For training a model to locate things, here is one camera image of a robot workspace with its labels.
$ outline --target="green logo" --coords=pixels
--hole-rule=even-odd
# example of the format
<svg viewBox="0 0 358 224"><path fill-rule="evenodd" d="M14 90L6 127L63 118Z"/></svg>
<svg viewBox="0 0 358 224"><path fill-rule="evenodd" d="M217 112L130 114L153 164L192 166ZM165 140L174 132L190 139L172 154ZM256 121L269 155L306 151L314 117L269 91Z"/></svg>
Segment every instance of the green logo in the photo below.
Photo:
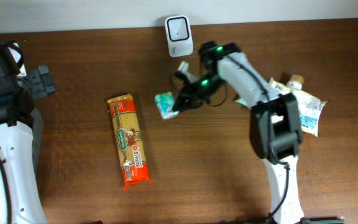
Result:
<svg viewBox="0 0 358 224"><path fill-rule="evenodd" d="M117 136L121 151L125 151L127 149L127 144L125 143L125 131L123 128L117 130Z"/></svg>

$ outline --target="green light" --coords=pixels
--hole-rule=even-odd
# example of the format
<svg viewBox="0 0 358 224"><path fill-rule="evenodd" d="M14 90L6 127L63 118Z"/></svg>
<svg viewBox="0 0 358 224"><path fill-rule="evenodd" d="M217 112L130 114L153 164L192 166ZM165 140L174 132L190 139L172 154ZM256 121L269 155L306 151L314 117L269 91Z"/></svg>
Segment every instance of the green light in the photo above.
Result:
<svg viewBox="0 0 358 224"><path fill-rule="evenodd" d="M201 82L201 85L202 85L202 86L206 86L206 85L208 85L208 80L204 80L204 81L202 81L202 82Z"/></svg>

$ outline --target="pasta package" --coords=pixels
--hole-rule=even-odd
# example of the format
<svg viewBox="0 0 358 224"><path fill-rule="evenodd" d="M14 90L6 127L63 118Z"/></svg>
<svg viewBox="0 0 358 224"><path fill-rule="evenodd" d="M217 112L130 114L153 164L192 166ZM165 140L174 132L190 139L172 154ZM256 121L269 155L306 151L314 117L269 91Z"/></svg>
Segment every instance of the pasta package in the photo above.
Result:
<svg viewBox="0 0 358 224"><path fill-rule="evenodd" d="M107 103L110 107L125 189L142 180L147 180L150 183L142 135L132 95L111 98L107 100Z"/></svg>

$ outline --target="brown tabletop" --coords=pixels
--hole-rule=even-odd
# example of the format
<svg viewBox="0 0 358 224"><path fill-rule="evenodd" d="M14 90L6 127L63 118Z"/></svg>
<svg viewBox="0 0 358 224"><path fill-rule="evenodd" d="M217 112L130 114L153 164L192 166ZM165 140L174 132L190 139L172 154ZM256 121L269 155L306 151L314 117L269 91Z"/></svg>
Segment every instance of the brown tabletop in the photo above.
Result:
<svg viewBox="0 0 358 224"><path fill-rule="evenodd" d="M329 103L320 137L305 134L298 163L306 217L358 224L358 19L192 26L197 45L236 42L266 78L305 78ZM36 102L45 121L37 185L50 223L216 223L266 217L265 167L249 142L249 112L231 100L162 120L154 96L181 60L163 27L32 34L17 40L26 69L49 66L57 92ZM124 190L105 99L132 93L152 183ZM219 92L214 101L223 97ZM232 89L229 98L234 97Z"/></svg>

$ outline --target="red and yellow package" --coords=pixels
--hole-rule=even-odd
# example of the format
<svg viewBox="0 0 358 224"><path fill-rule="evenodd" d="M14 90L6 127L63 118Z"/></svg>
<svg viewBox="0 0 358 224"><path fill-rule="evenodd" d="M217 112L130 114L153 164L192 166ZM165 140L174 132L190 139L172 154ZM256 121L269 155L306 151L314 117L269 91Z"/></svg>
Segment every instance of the red and yellow package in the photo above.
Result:
<svg viewBox="0 0 358 224"><path fill-rule="evenodd" d="M147 180L150 183L143 139L132 95L111 98L107 100L107 103L110 107L112 125L116 135L125 189L142 180Z"/></svg>

